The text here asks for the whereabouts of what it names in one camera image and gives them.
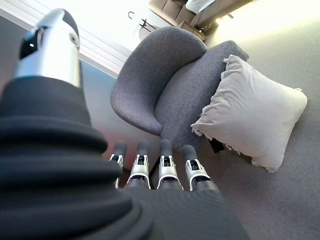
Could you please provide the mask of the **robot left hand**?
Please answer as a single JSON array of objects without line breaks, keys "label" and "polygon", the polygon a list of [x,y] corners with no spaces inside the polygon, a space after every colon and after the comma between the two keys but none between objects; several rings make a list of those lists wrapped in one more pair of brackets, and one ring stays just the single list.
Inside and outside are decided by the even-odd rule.
[{"label": "robot left hand", "polygon": [[21,42],[0,99],[0,237],[3,240],[247,240],[209,177],[196,189],[171,180],[152,190],[105,160],[91,125],[79,32],[62,8]]}]

